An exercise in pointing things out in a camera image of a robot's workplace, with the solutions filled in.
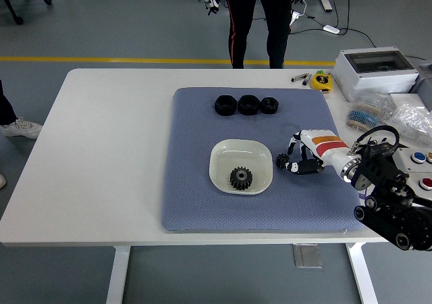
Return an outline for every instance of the tape measure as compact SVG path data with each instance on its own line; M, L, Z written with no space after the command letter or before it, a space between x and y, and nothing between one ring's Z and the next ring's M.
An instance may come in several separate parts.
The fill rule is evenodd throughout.
M310 86L314 89L328 93L333 88L333 78L330 74L324 74L318 71L313 77Z

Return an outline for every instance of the person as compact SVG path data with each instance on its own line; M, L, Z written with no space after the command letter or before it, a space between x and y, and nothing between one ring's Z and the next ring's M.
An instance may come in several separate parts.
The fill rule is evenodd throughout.
M204 0L210 13L219 11L220 0ZM291 33L292 3L301 0L261 0L267 21L267 54L270 68L282 69ZM228 51L234 69L244 68L247 36L252 25L256 0L226 0L229 9Z
M38 138L42 125L28 122L23 117L18 118L11 103L3 93L3 85L0 80L0 130L5 136L25 136ZM0 174L0 188L6 184L5 177Z

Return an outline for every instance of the white sneaker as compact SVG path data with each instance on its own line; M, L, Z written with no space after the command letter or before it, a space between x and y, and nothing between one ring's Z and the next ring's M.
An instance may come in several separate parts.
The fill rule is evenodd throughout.
M6 184L6 179L0 174L0 189Z
M23 117L18 118L10 125L0 125L0 130L5 136L25 136L28 138L38 138L42 130L42 125L27 122Z

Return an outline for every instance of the black gear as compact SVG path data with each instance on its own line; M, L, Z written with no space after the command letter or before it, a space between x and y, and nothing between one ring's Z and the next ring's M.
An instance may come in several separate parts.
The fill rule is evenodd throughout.
M229 181L235 189L243 191L252 184L252 172L249 169L237 167L232 170Z
M276 166L279 169L286 169L286 164L290 162L290 156L288 154L279 154L276 158Z

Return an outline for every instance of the white table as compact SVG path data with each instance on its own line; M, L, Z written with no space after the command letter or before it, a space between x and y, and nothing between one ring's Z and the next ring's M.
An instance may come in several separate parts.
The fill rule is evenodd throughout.
M0 242L114 246L108 303L122 301L130 246L346 243L360 297L376 303L361 244L385 240L368 228L182 234L161 226L174 92L187 86L304 88L301 81L291 83L291 77L317 70L71 71L0 221ZM340 136L350 145L359 134L345 125L349 103L337 86L325 98Z

